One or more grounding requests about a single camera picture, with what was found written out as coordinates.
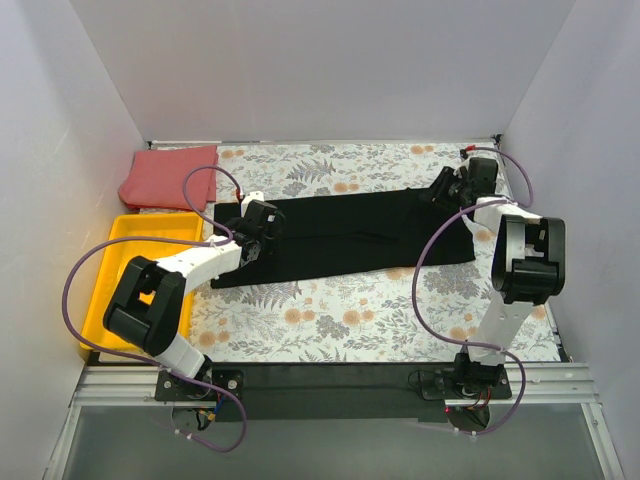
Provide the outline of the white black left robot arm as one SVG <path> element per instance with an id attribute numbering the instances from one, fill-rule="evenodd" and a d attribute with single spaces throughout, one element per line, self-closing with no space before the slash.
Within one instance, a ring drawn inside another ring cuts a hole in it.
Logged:
<path id="1" fill-rule="evenodd" d="M 242 201 L 240 215 L 204 243 L 157 260 L 132 258 L 103 316 L 104 327 L 179 374 L 178 387 L 188 398 L 205 398 L 213 386 L 206 370 L 210 360 L 179 333 L 184 297 L 273 253 L 285 225 L 281 210 L 255 192 Z"/>

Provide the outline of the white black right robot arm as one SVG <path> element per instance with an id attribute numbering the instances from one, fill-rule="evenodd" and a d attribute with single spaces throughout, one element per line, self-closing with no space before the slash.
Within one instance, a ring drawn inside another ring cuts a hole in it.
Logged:
<path id="1" fill-rule="evenodd" d="M 534 308 L 561 293 L 566 279 L 566 224 L 526 211 L 496 191 L 496 150 L 486 158 L 461 150 L 462 163 L 436 178 L 431 202 L 455 209 L 447 226 L 467 217 L 495 233 L 493 294 L 475 334 L 457 341 L 453 362 L 424 367 L 416 383 L 426 400 L 508 399 L 507 353 Z"/>

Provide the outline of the black t shirt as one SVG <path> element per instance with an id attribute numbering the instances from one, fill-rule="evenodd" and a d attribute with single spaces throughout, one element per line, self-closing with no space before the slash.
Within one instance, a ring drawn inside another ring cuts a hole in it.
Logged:
<path id="1" fill-rule="evenodd" d="M 212 288 L 317 279 L 374 270 L 443 266 L 475 258 L 473 236 L 461 220 L 426 244 L 452 211 L 426 204 L 426 189 L 267 201 L 286 217 L 272 255 L 211 283 Z M 223 225 L 240 215 L 236 204 L 218 204 Z"/>

